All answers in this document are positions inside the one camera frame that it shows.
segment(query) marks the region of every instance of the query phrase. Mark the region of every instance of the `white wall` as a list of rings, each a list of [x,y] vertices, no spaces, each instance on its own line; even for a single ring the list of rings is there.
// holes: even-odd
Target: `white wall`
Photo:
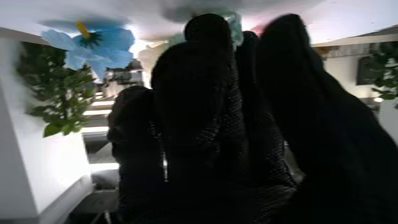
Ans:
[[[6,74],[4,51],[0,51],[0,74]],[[9,111],[4,107],[4,93],[0,91],[0,219],[34,217],[38,209],[30,192],[27,172]]]
[[[0,163],[0,172],[6,172],[7,175],[13,175],[15,177],[18,176],[20,178],[23,177],[22,169],[25,168],[29,187],[27,181],[25,184],[13,184],[13,187],[23,187],[22,191],[30,193],[30,198],[34,198],[38,215],[48,208],[62,193],[66,192],[73,183],[84,176],[89,175],[89,163],[82,135],[73,134],[66,137],[62,135],[55,135],[50,138],[43,138],[45,123],[39,118],[27,115],[27,106],[36,101],[22,85],[20,76],[15,72],[15,59],[18,59],[18,57],[18,42],[7,39],[0,39],[0,91],[2,96],[6,98],[6,102],[0,102],[0,108],[7,109],[11,120],[4,116],[0,118],[7,119],[13,123],[13,127],[6,130],[4,126],[0,126],[0,139],[13,139],[13,136],[6,136],[6,131],[15,131],[15,139],[18,144],[11,144],[13,148],[9,149],[13,150],[15,154],[20,154],[22,160],[20,163]],[[29,204],[29,197],[27,199],[20,198],[20,200],[18,198],[6,200],[7,197],[11,196],[4,195],[0,191],[0,210],[6,208],[7,205],[23,207],[23,204]],[[30,213],[20,213],[18,218],[27,218],[30,217],[30,215],[32,211]]]
[[[365,56],[329,58],[325,70],[340,81],[349,93],[359,98],[375,97],[372,85],[356,85],[357,82],[357,61]]]

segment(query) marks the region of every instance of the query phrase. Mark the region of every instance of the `green leaves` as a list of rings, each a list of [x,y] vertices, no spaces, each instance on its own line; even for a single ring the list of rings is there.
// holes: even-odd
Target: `green leaves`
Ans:
[[[64,68],[64,51],[54,47],[23,44],[18,73],[23,77],[41,106],[29,114],[48,123],[43,137],[78,132],[84,127],[84,112],[94,97],[94,85],[89,69],[75,71]]]
[[[46,138],[48,136],[59,134],[59,132],[61,132],[61,127],[57,127],[54,124],[48,124],[45,128],[43,137]]]
[[[398,42],[382,43],[379,50],[372,51],[370,70],[382,72],[382,77],[375,79],[373,91],[381,93],[381,98],[393,100],[398,97],[398,70],[391,62],[398,61]]]

